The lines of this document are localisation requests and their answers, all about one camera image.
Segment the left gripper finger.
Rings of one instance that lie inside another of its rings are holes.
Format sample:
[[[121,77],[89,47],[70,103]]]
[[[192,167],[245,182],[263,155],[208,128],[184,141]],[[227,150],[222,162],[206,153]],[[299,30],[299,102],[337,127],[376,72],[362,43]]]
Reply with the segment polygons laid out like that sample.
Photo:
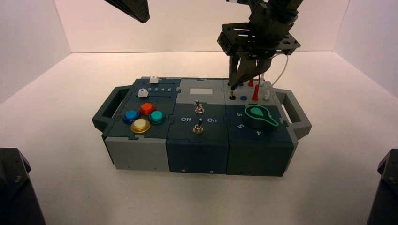
[[[148,1],[128,0],[127,7],[129,14],[138,21],[148,21],[150,19]]]
[[[124,12],[125,14],[129,15],[129,8],[127,7],[128,0],[105,0],[107,3],[111,4],[113,7],[119,9],[120,11]]]

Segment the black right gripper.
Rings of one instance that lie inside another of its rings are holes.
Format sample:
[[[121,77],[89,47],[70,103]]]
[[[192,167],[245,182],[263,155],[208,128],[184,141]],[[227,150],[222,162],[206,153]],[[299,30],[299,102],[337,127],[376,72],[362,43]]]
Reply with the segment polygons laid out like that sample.
[[[230,87],[265,73],[275,54],[291,55],[301,47],[289,33],[297,18],[298,11],[253,11],[246,23],[222,25],[217,43],[230,56]]]

